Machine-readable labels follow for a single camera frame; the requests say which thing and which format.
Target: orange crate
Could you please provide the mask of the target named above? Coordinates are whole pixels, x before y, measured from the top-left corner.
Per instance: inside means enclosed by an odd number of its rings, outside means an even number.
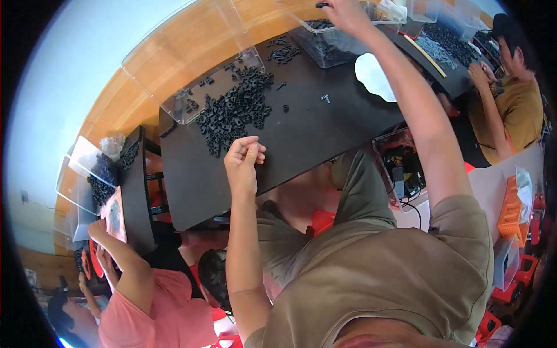
[[[505,200],[497,222],[497,229],[499,234],[505,238],[512,237],[515,234],[519,239],[519,246],[522,248],[526,243],[526,236],[530,228],[531,218],[527,223],[520,221],[520,209],[522,209],[522,202],[517,196],[518,188],[516,187],[516,176],[510,177],[507,180],[507,189],[505,192]]]

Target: black table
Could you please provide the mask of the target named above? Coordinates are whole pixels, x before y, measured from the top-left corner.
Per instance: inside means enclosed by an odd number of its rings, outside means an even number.
[[[126,138],[121,153],[136,143],[139,145],[137,157],[128,170],[119,168],[118,175],[128,244],[143,256],[156,248],[153,232],[167,232],[168,228],[164,226],[165,223],[153,221],[147,190],[145,151],[160,156],[160,147],[145,137],[145,128],[138,126]]]
[[[296,45],[290,36],[287,38]],[[447,78],[443,79],[402,35],[392,40],[439,81],[449,97],[471,87],[463,67],[454,71],[448,68]],[[266,43],[256,46],[263,58],[274,49],[266,47]],[[367,92],[355,77],[353,63],[323,70],[302,50],[288,65],[277,66],[273,61],[265,62],[265,67],[275,74],[274,87],[283,81],[287,85],[280,91],[264,92],[266,103],[273,109],[265,120],[265,128],[246,127],[250,135],[259,135],[261,144],[268,148],[265,164],[256,166],[258,195],[403,121],[396,103]],[[325,94],[329,95],[330,104],[321,100]],[[290,106],[288,113],[282,110],[284,104]],[[171,124],[170,116],[160,109],[160,132]],[[205,136],[195,123],[179,125],[162,139],[161,148],[167,198],[176,230],[186,230],[230,209],[224,154],[218,159],[209,155]]]
[[[423,54],[420,53],[408,40],[404,38],[403,35],[389,35],[391,41],[400,48],[401,51],[406,53],[414,62],[416,62],[425,72],[433,78],[435,84],[439,88],[434,88],[435,90],[440,89],[447,97],[451,100],[454,100],[456,97],[464,94],[465,92],[469,91],[473,84],[468,76],[468,68],[464,67],[462,63],[458,60],[455,60],[458,63],[458,68],[455,70],[451,70],[451,68],[446,63],[439,63],[437,64],[443,69],[447,77],[443,78],[439,71],[435,69],[435,67],[424,57]],[[480,57],[480,61],[486,62],[489,67],[493,70],[493,66],[491,62],[482,55]]]

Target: yellow shirt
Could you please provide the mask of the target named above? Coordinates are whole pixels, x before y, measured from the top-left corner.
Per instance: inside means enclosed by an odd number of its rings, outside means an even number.
[[[491,84],[491,93],[514,151],[522,152],[536,143],[540,139],[544,120],[543,104],[537,83],[504,77]],[[499,163],[501,160],[497,157],[495,143],[487,126],[482,100],[478,93],[470,98],[468,117],[487,161],[490,164]]]

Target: white wall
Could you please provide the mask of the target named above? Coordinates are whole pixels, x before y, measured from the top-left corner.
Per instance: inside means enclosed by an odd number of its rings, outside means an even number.
[[[19,245],[53,253],[53,210],[40,205],[55,206],[62,155],[122,59],[161,20],[191,2],[70,0],[53,19],[12,105],[4,188]],[[22,205],[20,190],[37,204]]]

